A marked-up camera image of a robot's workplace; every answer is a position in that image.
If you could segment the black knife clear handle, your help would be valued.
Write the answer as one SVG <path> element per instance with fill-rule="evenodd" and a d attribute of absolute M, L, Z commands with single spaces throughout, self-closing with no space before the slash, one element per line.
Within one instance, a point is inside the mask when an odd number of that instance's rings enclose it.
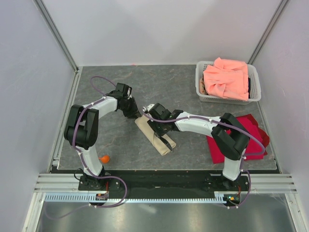
<path fill-rule="evenodd" d="M 171 144 L 163 137 L 159 137 L 159 140 L 172 152 L 173 148 Z"/>

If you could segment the beige cloth napkin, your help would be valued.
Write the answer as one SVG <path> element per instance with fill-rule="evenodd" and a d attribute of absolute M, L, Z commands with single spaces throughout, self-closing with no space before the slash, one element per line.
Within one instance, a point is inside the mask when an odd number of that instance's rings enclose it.
<path fill-rule="evenodd" d="M 149 140 L 149 142 L 152 144 L 152 146 L 160 153 L 161 156 L 166 155 L 167 153 L 171 152 L 160 140 L 159 137 L 157 137 L 154 133 L 154 131 L 150 128 L 150 126 L 147 124 L 147 121 L 149 119 L 145 116 L 139 117 L 135 120 L 135 124 L 138 126 L 140 131 L 146 136 L 146 138 Z M 176 143 L 167 135 L 164 135 L 163 138 L 165 138 L 174 149 L 176 147 Z"/>

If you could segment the orange plastic spoon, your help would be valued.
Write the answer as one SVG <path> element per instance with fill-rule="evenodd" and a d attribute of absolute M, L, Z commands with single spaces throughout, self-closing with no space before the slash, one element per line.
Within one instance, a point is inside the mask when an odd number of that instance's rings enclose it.
<path fill-rule="evenodd" d="M 106 163 L 108 163 L 108 162 L 110 161 L 110 156 L 105 155 L 105 156 L 103 156 L 103 157 L 100 157 L 99 160 L 100 160 L 102 163 L 106 164 Z"/>

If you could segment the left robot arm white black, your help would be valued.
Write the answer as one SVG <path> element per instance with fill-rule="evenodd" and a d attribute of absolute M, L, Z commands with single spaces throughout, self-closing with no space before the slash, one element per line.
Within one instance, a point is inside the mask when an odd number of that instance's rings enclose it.
<path fill-rule="evenodd" d="M 64 139 L 75 149 L 83 165 L 83 171 L 91 176 L 89 185 L 101 190 L 106 185 L 103 165 L 98 159 L 95 143 L 98 138 L 99 120 L 108 113 L 122 111 L 124 117 L 141 117 L 136 101 L 132 96 L 132 87 L 117 83 L 115 90 L 99 100 L 86 105 L 73 105 L 64 130 Z"/>

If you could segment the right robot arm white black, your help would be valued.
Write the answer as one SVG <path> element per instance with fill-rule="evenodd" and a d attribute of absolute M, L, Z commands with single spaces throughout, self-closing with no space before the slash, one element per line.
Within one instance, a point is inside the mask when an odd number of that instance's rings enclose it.
<path fill-rule="evenodd" d="M 233 190 L 239 184 L 241 160 L 250 138 L 244 134 L 248 131 L 232 114 L 208 117 L 183 110 L 170 112 L 159 103 L 144 107 L 143 112 L 149 117 L 147 123 L 157 137 L 162 137 L 169 131 L 184 131 L 212 138 L 224 156 L 222 187 Z"/>

